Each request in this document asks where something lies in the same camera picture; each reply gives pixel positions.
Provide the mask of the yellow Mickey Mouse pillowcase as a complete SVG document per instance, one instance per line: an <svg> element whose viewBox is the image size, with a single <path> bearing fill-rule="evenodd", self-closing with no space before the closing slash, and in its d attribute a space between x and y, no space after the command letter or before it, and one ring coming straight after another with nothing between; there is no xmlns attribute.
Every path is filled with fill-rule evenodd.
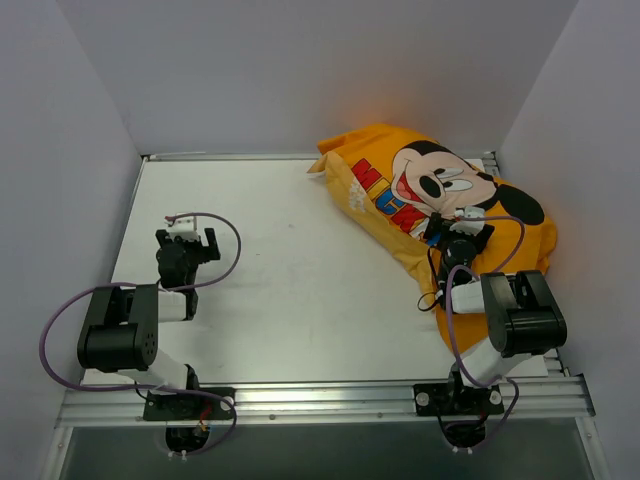
<svg viewBox="0 0 640 480"><path fill-rule="evenodd" d="M432 218L453 220L477 207L493 232L472 270L546 272L557 229L540 203L512 184L485 173L419 132L374 124L325 139L310 167L325 178L336 205L370 234L422 293L436 289L440 255L425 231Z"/></svg>

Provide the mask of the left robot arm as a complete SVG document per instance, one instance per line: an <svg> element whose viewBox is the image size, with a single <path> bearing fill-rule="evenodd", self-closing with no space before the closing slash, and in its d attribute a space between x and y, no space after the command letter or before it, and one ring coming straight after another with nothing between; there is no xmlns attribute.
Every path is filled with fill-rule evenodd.
<svg viewBox="0 0 640 480"><path fill-rule="evenodd" d="M198 267L221 258L215 230L200 235L195 222L156 232L158 284L100 287L92 295L77 344L85 369L128 377L164 389L166 408L179 419L194 417L202 395L193 367L160 349L159 325L191 321L199 296Z"/></svg>

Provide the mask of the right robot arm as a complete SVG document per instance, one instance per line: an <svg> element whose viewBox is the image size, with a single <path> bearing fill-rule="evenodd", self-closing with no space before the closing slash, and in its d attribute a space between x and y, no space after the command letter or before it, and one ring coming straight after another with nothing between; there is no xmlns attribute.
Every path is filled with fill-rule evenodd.
<svg viewBox="0 0 640 480"><path fill-rule="evenodd" d="M497 267L477 274L472 264L488 246L493 221L513 221L519 227L515 246ZM440 260L428 264L435 280L433 307L440 307L454 355L444 400L455 412L469 411L519 364L565 344L567 327L559 306L539 270L504 273L522 246L524 222L510 215L487 216L475 207L458 209L451 219L435 213L424 232ZM481 314L487 337L463 355L456 338L456 315Z"/></svg>

